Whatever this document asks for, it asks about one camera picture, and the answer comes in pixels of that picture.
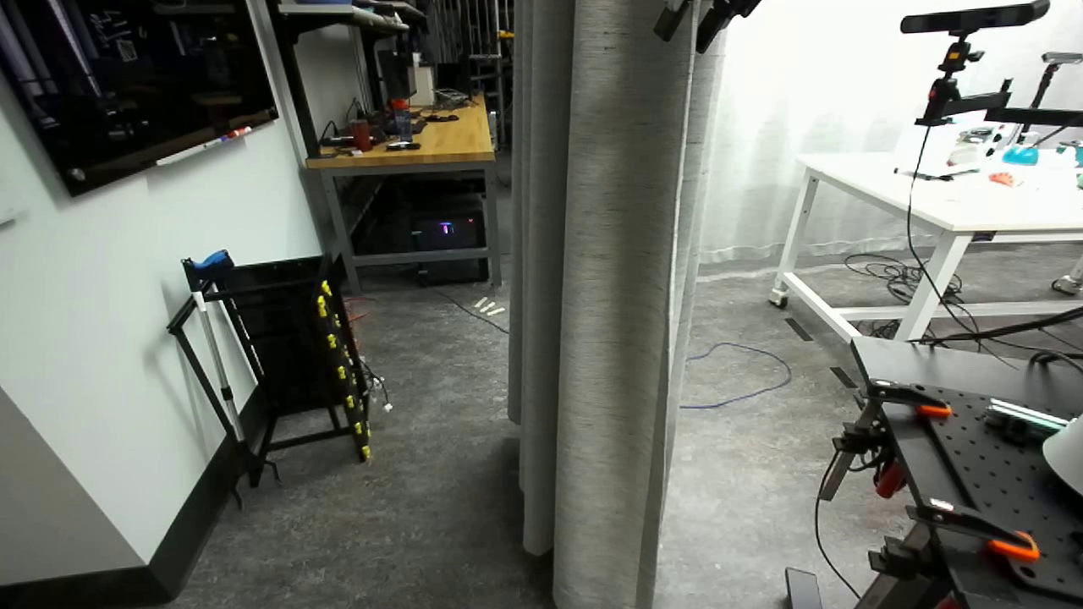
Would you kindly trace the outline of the grey fabric curtain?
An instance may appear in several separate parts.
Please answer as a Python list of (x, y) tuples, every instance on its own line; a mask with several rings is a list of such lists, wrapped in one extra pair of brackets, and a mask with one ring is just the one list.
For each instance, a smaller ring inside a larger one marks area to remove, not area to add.
[(700, 204), (692, 0), (528, 0), (514, 52), (522, 548), (555, 609), (652, 609)]

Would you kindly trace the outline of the white sheer curtain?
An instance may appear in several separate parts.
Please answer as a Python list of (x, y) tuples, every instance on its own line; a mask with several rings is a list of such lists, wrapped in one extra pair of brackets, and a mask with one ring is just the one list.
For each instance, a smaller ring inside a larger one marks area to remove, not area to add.
[(763, 0), (709, 52), (700, 265), (772, 268), (806, 152), (895, 152), (925, 109), (945, 35), (906, 14), (1004, 0)]

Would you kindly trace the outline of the wooden top workbench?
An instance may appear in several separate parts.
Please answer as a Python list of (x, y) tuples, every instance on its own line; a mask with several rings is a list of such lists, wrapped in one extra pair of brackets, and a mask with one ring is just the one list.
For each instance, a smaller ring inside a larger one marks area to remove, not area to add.
[[(465, 109), (454, 109), (448, 117), (426, 110), (426, 124), (417, 134), (412, 150), (390, 152), (387, 145), (374, 145), (370, 152), (326, 152), (316, 150), (303, 172), (318, 181), (318, 208), (331, 220), (331, 238), (326, 251), (342, 260), (347, 283), (351, 293), (364, 290), (367, 268), (412, 268), (412, 265), (454, 265), (454, 260), (482, 260), (487, 268), (487, 280), (500, 280), (500, 242), (499, 242), (499, 145), (491, 137), (487, 102), (474, 93)], [(384, 190), (394, 175), (482, 175), (483, 178), (483, 242), (458, 246), (458, 251), (399, 251), (399, 254), (358, 254), (351, 242), (351, 231), (358, 220), (347, 216), (342, 185), (350, 178), (370, 178)]]

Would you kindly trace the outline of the white table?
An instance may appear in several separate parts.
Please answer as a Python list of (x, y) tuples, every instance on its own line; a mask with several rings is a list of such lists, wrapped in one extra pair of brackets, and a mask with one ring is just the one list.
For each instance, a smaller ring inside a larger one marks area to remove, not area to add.
[[(905, 224), (933, 238), (925, 278), (906, 308), (832, 308), (800, 278), (806, 225), (823, 185), (855, 196), (873, 208), (898, 214)], [(776, 308), (806, 305), (837, 335), (849, 337), (855, 322), (895, 322), (898, 337), (925, 337), (972, 242), (1074, 242), (1083, 238), (1083, 196), (1070, 190), (996, 185), (990, 172), (955, 178), (912, 178), (887, 152), (813, 152), (802, 160), (802, 190), (781, 242), (770, 302)]]

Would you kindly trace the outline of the black computer under workbench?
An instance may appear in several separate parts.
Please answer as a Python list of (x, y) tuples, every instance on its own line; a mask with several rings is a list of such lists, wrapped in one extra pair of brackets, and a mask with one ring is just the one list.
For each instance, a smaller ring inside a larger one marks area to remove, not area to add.
[(465, 251), (483, 246), (483, 214), (476, 196), (408, 196), (390, 208), (397, 251)]

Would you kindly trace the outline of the black folding cart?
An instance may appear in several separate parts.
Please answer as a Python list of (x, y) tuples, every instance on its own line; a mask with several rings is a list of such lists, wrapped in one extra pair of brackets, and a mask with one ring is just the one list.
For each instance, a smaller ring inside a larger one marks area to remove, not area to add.
[(374, 455), (370, 366), (358, 355), (327, 257), (238, 265), (228, 251), (185, 257), (185, 302), (168, 319), (228, 449), (251, 487), (277, 476), (276, 454), (351, 440)]

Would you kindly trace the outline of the black perforated breadboard table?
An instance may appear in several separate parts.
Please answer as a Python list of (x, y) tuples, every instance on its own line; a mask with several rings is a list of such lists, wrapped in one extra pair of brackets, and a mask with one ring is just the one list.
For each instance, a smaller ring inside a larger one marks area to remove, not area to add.
[[(914, 504), (912, 531), (871, 554), (878, 580), (863, 603), (873, 609), (1083, 609), (1080, 494), (1051, 469), (1039, 442), (978, 392), (916, 387), (955, 410), (945, 423), (895, 423), (881, 414), (878, 392), (873, 487), (881, 496), (906, 489)], [(916, 515), (932, 496), (1030, 531), (1044, 558), (1017, 566), (990, 554), (967, 531), (939, 529)]]

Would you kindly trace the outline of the white lamp shade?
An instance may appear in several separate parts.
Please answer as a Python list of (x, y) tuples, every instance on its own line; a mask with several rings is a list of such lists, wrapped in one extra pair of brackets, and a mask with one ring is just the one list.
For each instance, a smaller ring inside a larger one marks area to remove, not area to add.
[(1083, 417), (1074, 417), (1044, 442), (1044, 461), (1070, 489), (1083, 496)]

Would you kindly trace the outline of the orange handled clamp upper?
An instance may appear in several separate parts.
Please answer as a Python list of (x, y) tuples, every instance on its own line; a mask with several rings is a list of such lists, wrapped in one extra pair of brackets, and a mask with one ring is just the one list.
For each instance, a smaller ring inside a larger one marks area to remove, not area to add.
[(939, 401), (916, 389), (881, 389), (878, 405), (895, 423), (945, 423), (955, 417), (949, 401)]

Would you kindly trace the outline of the orange handled clamp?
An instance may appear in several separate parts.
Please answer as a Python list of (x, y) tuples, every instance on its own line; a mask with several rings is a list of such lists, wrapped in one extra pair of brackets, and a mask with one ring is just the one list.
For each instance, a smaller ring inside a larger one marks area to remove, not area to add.
[(916, 389), (881, 389), (878, 405), (895, 423), (945, 423), (955, 417), (949, 401), (939, 401)]
[(1017, 560), (1017, 566), (1036, 566), (1044, 558), (1039, 540), (1030, 531), (1011, 531), (1000, 523), (996, 519), (986, 519), (975, 507), (963, 507), (942, 496), (932, 496), (916, 507), (922, 519), (933, 520), (939, 529), (967, 531), (981, 540), (981, 548), (996, 558)]

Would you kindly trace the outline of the black wall whiteboard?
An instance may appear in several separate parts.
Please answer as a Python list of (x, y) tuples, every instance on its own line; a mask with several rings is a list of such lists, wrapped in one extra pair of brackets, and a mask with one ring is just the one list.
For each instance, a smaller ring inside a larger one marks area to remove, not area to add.
[(0, 69), (73, 196), (277, 117), (247, 0), (0, 0)]

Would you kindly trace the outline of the orange handled clamp lower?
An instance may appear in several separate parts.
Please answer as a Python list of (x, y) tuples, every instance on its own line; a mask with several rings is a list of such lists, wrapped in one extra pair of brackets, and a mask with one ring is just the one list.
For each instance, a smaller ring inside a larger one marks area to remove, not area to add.
[(963, 507), (942, 496), (932, 496), (916, 507), (922, 519), (933, 520), (939, 529), (967, 531), (981, 540), (981, 548), (996, 558), (1017, 560), (1017, 566), (1036, 566), (1044, 558), (1039, 540), (1030, 531), (1011, 531), (1000, 523), (996, 519), (986, 519), (975, 507)]

